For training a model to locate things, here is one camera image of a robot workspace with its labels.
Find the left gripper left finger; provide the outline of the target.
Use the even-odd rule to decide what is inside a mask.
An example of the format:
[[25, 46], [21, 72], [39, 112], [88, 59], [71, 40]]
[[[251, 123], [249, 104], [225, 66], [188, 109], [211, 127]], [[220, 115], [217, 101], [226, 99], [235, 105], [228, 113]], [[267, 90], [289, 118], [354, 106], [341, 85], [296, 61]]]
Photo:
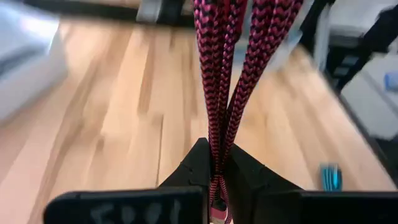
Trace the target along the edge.
[[74, 191], [51, 200], [43, 224], [209, 224], [210, 148], [200, 138], [155, 189]]

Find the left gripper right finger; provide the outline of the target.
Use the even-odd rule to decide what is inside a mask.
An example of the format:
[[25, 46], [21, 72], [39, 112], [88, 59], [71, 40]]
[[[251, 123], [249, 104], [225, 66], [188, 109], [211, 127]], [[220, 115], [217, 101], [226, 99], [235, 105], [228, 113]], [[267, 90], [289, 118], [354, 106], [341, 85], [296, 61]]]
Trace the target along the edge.
[[234, 224], [398, 224], [398, 192], [304, 190], [237, 145], [225, 181]]

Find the white plastic bin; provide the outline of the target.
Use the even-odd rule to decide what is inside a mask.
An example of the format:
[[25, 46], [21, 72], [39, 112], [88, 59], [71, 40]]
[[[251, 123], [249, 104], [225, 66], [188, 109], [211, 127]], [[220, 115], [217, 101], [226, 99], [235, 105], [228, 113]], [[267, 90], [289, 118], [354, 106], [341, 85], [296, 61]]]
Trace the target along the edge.
[[65, 79], [60, 18], [0, 0], [0, 123]]

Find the grey metal frame bracket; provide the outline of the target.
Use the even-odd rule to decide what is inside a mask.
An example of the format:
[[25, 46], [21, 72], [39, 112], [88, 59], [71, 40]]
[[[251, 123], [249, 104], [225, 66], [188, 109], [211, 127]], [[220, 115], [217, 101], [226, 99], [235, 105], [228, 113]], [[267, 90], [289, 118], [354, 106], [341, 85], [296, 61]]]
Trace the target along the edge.
[[142, 0], [137, 10], [136, 21], [156, 23], [162, 6], [162, 0]]

